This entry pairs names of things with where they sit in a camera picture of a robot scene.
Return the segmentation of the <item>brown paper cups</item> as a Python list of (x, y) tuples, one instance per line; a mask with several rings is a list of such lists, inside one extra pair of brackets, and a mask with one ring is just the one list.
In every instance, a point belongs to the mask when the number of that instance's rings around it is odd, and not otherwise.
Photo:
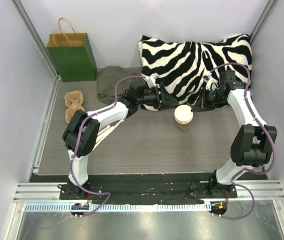
[(193, 119), (192, 108), (189, 105), (180, 105), (174, 111), (174, 119), (181, 129), (187, 129)]

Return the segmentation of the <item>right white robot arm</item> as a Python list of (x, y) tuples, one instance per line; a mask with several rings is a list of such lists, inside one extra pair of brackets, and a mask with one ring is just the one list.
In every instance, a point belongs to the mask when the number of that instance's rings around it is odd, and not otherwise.
[(192, 111), (207, 112), (229, 105), (240, 127), (230, 148), (230, 159), (210, 175), (206, 185), (192, 184), (189, 188), (192, 196), (206, 191), (217, 198), (233, 191), (236, 180), (244, 173), (255, 174), (255, 168), (270, 161), (277, 129), (261, 119), (246, 83), (236, 80), (233, 70), (222, 72), (219, 80), (207, 73), (203, 80), (206, 85), (200, 88), (199, 101)]

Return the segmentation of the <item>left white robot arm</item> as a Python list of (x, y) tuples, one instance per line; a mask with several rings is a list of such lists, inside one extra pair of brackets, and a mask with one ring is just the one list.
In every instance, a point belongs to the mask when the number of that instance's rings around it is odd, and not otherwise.
[(62, 194), (81, 200), (91, 193), (88, 189), (88, 156), (96, 146), (98, 136), (108, 125), (125, 120), (143, 105), (160, 110), (179, 104), (162, 83), (156, 83), (157, 77), (156, 74), (150, 77), (133, 76), (125, 94), (116, 96), (111, 105), (90, 112), (79, 109), (74, 113), (62, 136), (70, 161), (68, 182), (59, 185)]

